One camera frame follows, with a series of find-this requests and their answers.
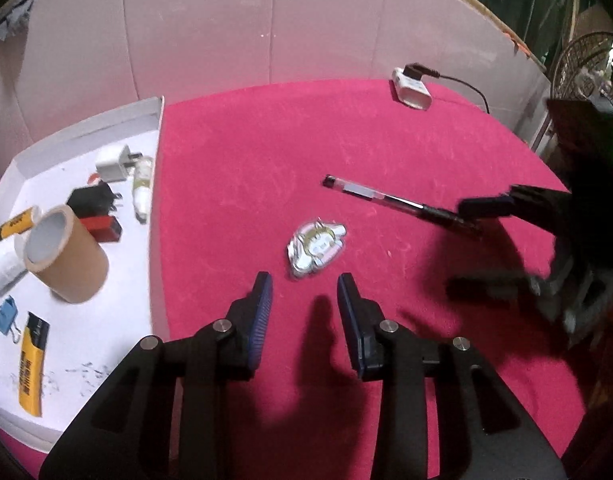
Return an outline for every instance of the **pen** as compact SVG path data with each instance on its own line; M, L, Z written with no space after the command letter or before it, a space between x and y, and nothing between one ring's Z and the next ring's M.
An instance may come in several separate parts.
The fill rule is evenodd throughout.
M448 209L431 207L419 202L412 202L411 200L382 193L381 191L371 189L370 187L362 186L362 184L350 182L349 180L344 180L343 178L338 178L333 175L325 176L322 184L325 187L338 189L344 193L363 198L364 200L369 200L370 202L378 200L382 201L382 203L385 205L406 211L407 213L411 213L422 220L432 222L451 230L457 230L474 235L480 234L480 228L477 224L464 220L462 217L459 217L457 214L453 213L453 211L449 211Z

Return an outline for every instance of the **yellow box cutter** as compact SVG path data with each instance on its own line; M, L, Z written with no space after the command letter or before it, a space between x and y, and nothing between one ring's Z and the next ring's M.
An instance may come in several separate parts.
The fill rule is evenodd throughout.
M29 312L20 355L20 405L31 415L41 416L40 388L48 323Z

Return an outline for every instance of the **red table surface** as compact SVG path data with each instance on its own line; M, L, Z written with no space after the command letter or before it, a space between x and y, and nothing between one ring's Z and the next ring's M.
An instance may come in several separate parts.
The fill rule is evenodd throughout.
M259 270L274 280L262 365L250 383L228 386L234 479L369 478L381 384L351 370L336 301L342 272L419 335L469 338L559 454L577 429L576 378L550 352L538 317L450 302L444 292L447 277L466 270L546 273L551 235L510 218L506 232L478 242L321 186L331 173L445 208L510 184L564 189L497 120L451 90L429 89L426 112L395 102L384 80L264 86L166 108L157 171L171 337L224 316ZM346 225L345 248L320 273L292 279L286 244L317 218ZM434 476L433 410L429 443Z

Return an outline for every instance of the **correction fluid bottle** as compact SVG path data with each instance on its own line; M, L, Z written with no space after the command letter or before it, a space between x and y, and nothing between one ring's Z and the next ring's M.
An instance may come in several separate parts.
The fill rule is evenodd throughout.
M141 222L146 222L151 211L151 179L153 157L141 156L136 160L133 173L133 209Z

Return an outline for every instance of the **black cable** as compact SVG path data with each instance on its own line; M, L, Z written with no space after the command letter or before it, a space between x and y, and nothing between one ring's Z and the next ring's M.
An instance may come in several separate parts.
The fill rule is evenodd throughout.
M485 95L482 92L480 92L477 88L475 88L472 84L469 84L466 81L462 81L462 79L458 79L457 77L452 77L450 75L441 74L437 70L428 68L420 63L411 63L411 64L406 65L403 72L407 77L411 77L417 80L420 80L423 75L427 75L430 77L434 77L436 79L448 79L449 81L455 81L457 83L462 83L463 85L468 86L469 88L471 88L472 90L480 94L482 101L485 102L485 108L487 109L487 113L491 115L491 112L489 111L489 104L487 102L487 98L485 97Z
M462 81L462 79L458 79L457 77L451 77L450 75L444 75L444 74L440 74L440 79L448 79L449 81L455 81L457 83L462 83L463 85L468 86L472 90L478 92L478 94L480 94L480 97L482 98L482 101L485 102L485 108L487 109L487 113L489 115L491 114L491 112L489 111L489 104L487 103L487 98L485 97L485 95L482 92L480 92L472 84L469 84L466 81Z

